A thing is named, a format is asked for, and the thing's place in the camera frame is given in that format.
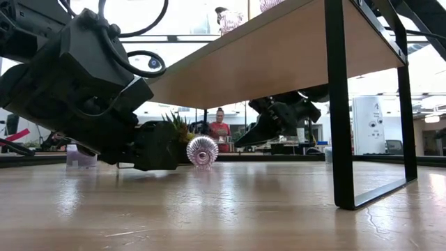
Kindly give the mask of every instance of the red object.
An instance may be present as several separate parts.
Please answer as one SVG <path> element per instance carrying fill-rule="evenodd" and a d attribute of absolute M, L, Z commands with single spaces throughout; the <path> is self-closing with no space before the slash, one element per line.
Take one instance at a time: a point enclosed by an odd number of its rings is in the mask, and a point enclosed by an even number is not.
<path fill-rule="evenodd" d="M 231 136 L 231 131 L 229 130 L 229 125 L 226 123 L 213 122 L 210 124 L 210 136 L 214 139 L 219 139 L 220 137 Z M 218 151 L 220 153 L 228 153 L 228 144 L 218 144 Z"/>
<path fill-rule="evenodd" d="M 7 138 L 5 138 L 5 140 L 8 140 L 9 142 L 14 142 L 15 140 L 18 140 L 18 139 L 21 139 L 21 138 L 27 136 L 29 133 L 30 133 L 29 130 L 25 129 L 25 130 L 22 130 L 16 134 L 14 134 L 14 135 L 8 136 Z"/>

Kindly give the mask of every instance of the person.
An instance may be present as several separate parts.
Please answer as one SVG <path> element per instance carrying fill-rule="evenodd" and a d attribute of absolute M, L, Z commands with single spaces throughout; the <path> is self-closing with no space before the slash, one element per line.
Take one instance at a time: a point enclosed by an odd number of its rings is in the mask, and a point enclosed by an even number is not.
<path fill-rule="evenodd" d="M 216 114 L 216 122 L 212 122 L 210 126 L 210 136 L 213 139 L 218 140 L 220 137 L 226 139 L 227 136 L 231 136 L 231 131 L 229 130 L 229 125 L 223 123 L 224 112 L 222 108 L 218 108 Z M 228 144 L 218 144 L 218 151 L 220 153 L 228 153 L 229 145 Z"/>

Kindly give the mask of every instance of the wooden floor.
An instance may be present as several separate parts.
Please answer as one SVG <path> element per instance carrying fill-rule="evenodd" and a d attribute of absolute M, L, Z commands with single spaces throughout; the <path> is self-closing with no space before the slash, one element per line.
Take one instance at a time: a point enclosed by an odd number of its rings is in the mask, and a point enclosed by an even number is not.
<path fill-rule="evenodd" d="M 140 172 L 0 169 L 0 250 L 446 250 L 446 169 L 361 211 L 333 204 L 319 162 Z M 355 163 L 364 192 L 403 167 Z"/>

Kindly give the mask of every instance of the red shirt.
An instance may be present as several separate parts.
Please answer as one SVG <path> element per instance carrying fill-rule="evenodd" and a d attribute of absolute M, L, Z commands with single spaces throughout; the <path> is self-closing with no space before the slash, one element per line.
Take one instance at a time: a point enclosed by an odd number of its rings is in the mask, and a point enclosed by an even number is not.
<path fill-rule="evenodd" d="M 214 139 L 219 139 L 220 137 L 231 136 L 231 131 L 229 130 L 229 125 L 225 123 L 212 122 L 210 124 L 210 136 Z M 218 151 L 221 153 L 229 152 L 228 144 L 218 144 Z"/>

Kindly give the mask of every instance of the table frame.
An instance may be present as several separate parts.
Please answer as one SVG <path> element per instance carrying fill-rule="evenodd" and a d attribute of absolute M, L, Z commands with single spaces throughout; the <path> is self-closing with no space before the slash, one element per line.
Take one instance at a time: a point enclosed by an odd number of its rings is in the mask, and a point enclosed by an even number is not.
<path fill-rule="evenodd" d="M 377 32 L 377 18 L 362 0 L 352 1 Z M 374 0 L 383 17 L 395 32 L 397 53 L 407 58 L 407 33 L 388 0 Z M 355 196 L 351 128 L 348 106 L 348 81 L 344 34 L 343 0 L 325 0 L 325 32 L 327 37 L 328 79 L 330 83 L 330 122 L 333 150 L 334 202 L 336 206 L 357 210 L 405 187 L 417 179 L 413 112 L 410 96 L 408 62 L 397 69 L 403 133 L 405 178 Z"/>

